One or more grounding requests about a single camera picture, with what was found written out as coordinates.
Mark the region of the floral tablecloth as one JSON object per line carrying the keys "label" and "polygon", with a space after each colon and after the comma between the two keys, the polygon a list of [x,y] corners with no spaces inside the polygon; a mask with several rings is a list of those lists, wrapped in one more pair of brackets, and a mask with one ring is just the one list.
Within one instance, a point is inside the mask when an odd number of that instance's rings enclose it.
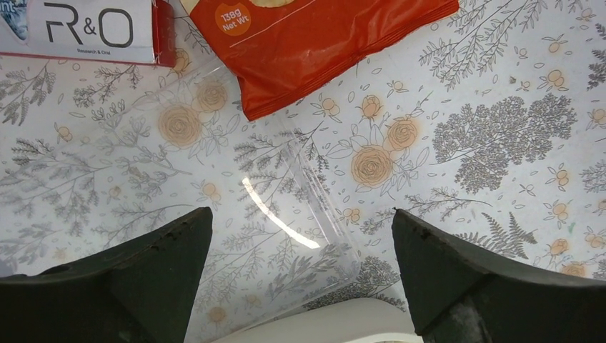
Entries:
{"label": "floral tablecloth", "polygon": [[172,68],[1,58],[1,273],[38,274],[197,207],[187,342],[288,309],[408,303],[404,209],[605,279],[605,3],[462,1],[264,119],[180,7]]}

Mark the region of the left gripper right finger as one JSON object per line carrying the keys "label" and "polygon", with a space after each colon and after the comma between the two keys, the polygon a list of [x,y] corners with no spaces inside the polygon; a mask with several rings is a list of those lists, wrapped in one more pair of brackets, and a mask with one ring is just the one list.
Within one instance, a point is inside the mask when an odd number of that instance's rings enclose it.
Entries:
{"label": "left gripper right finger", "polygon": [[394,250],[425,342],[603,342],[605,283],[516,262],[399,209]]}

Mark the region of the red white toothpaste box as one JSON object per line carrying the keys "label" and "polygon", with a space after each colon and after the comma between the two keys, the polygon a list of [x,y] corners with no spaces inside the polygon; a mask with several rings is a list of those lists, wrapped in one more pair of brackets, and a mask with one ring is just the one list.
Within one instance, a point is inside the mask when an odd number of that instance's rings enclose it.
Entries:
{"label": "red white toothpaste box", "polygon": [[1,54],[172,68],[167,1],[1,1]]}

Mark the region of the clear plastic sheet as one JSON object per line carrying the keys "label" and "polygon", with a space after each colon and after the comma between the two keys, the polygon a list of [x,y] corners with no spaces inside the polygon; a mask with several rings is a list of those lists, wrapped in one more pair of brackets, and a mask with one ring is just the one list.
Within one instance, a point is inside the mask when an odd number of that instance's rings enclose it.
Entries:
{"label": "clear plastic sheet", "polygon": [[359,260],[327,196],[325,103],[244,117],[222,67],[180,79],[146,69],[106,103],[68,91],[135,66],[88,73],[58,66],[45,86],[11,71],[8,100],[27,99],[22,126],[1,125],[1,269],[36,274],[135,239],[197,208],[213,214],[208,265],[186,339],[212,341],[352,282]]}

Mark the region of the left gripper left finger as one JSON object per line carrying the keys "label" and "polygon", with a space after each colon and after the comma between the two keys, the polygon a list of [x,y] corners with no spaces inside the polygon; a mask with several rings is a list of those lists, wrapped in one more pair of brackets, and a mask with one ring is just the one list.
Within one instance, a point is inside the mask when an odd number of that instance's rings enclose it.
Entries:
{"label": "left gripper left finger", "polygon": [[212,240],[200,207],[44,272],[1,279],[3,342],[183,342]]}

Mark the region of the cassava chips bag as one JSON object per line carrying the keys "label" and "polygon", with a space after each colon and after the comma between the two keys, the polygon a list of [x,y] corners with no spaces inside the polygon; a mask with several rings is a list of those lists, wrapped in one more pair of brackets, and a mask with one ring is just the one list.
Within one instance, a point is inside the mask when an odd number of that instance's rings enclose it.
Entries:
{"label": "cassava chips bag", "polygon": [[308,96],[364,57],[455,14],[454,0],[183,1],[238,80],[251,121]]}

